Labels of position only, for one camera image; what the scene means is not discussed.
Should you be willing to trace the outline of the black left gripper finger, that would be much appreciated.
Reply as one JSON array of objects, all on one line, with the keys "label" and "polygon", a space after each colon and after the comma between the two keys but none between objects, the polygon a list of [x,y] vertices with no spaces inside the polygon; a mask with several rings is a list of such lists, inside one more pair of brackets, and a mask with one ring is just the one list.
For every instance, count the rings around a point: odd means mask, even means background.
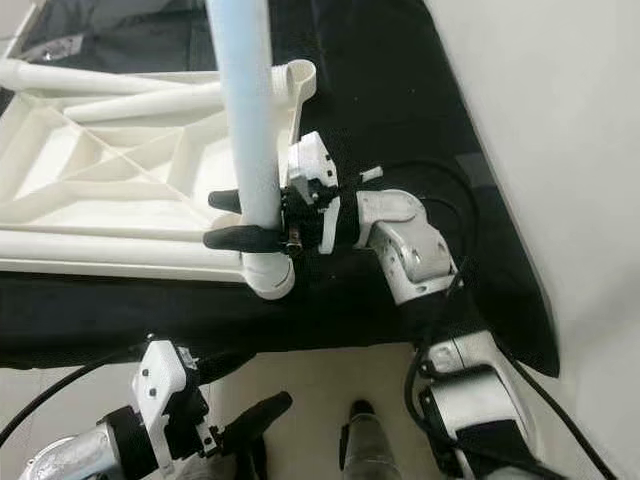
[{"label": "black left gripper finger", "polygon": [[275,396],[261,399],[259,403],[248,407],[221,430],[221,452],[230,454],[248,451],[292,404],[292,394],[282,390]]},{"label": "black left gripper finger", "polygon": [[198,384],[207,385],[241,369],[257,355],[253,352],[227,352],[221,355],[210,355],[196,361]]}]

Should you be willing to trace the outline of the white plastic table top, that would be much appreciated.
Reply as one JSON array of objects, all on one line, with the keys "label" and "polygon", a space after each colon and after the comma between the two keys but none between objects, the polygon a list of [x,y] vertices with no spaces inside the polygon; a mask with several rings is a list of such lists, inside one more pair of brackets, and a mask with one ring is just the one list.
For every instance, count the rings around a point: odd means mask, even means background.
[{"label": "white plastic table top", "polygon": [[[187,84],[221,78],[218,70],[123,76]],[[134,93],[9,91],[12,101],[0,119],[0,233],[23,230],[205,246],[209,230],[243,224],[238,212],[209,206],[211,191],[237,187],[225,104],[72,122],[61,114],[64,108]],[[238,253],[236,269],[5,259],[1,251],[0,266],[5,273],[242,283],[265,300],[279,300],[291,291],[296,269],[283,253]]]}]

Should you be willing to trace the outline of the grey robot right leg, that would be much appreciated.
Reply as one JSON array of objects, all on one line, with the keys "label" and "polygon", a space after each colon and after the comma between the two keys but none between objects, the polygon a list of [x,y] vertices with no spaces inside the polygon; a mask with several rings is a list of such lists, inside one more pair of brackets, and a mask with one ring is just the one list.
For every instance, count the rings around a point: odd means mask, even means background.
[{"label": "grey robot right leg", "polygon": [[340,428],[339,470],[342,480],[404,480],[384,426],[366,399],[352,402]]}]

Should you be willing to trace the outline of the black tablecloth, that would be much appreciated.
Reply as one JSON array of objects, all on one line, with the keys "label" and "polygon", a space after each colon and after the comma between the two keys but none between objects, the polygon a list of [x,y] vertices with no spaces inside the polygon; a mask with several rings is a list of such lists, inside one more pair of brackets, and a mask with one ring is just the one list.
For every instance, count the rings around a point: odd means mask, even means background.
[{"label": "black tablecloth", "polygon": [[[518,360],[561,374],[559,335],[535,266],[477,138],[424,0],[270,0],[273,56],[310,60],[317,92],[303,106],[343,172],[381,165],[384,186],[460,210],[434,209],[451,241],[479,241],[465,291],[474,314]],[[111,73],[215,67],[200,0],[45,0],[17,49],[83,35],[58,67]],[[291,296],[243,285],[5,271],[0,366],[83,364],[148,333],[202,353],[285,352],[407,342],[413,334],[369,253],[308,257]]]}]

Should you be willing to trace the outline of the clear plastic bag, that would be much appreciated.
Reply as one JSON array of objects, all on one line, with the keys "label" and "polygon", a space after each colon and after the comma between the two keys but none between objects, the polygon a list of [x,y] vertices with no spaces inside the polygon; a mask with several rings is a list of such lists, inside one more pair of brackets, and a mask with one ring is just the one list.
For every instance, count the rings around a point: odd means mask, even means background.
[{"label": "clear plastic bag", "polygon": [[42,44],[29,47],[23,52],[23,58],[32,63],[50,63],[60,61],[81,52],[84,42],[83,35],[69,35],[42,42]]}]

